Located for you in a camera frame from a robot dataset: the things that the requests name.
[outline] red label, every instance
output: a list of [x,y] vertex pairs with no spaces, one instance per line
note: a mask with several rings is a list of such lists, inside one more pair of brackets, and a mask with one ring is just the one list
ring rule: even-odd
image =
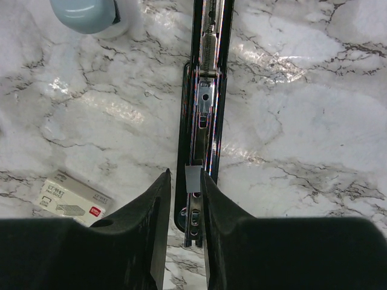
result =
[[91,207],[89,213],[91,213],[93,216],[99,216],[101,210],[96,207]]

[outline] white marble countertop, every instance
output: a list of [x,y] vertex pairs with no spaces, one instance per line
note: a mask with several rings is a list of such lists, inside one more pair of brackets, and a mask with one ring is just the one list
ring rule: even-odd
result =
[[[193,1],[143,0],[142,28],[113,41],[70,31],[49,0],[0,8],[0,218],[48,216],[31,202],[56,169],[115,208],[174,178]],[[386,15],[385,0],[235,0],[227,196],[258,217],[363,216],[387,234]],[[164,288],[205,289],[201,251],[169,233]]]

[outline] round hole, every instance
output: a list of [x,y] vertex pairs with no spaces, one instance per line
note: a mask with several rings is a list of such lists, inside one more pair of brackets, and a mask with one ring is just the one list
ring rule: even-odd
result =
[[111,219],[100,219],[91,225],[92,228],[102,228],[112,225],[114,222]]

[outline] white box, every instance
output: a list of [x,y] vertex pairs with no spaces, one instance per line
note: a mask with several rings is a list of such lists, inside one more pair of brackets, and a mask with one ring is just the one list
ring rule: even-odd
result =
[[56,171],[47,177],[34,203],[58,216],[71,217],[89,227],[104,216],[112,199]]

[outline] white bottle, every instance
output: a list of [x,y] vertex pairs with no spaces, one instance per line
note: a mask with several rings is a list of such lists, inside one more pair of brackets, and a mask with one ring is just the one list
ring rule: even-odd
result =
[[109,39],[127,32],[139,21],[137,0],[50,0],[56,17],[67,27]]

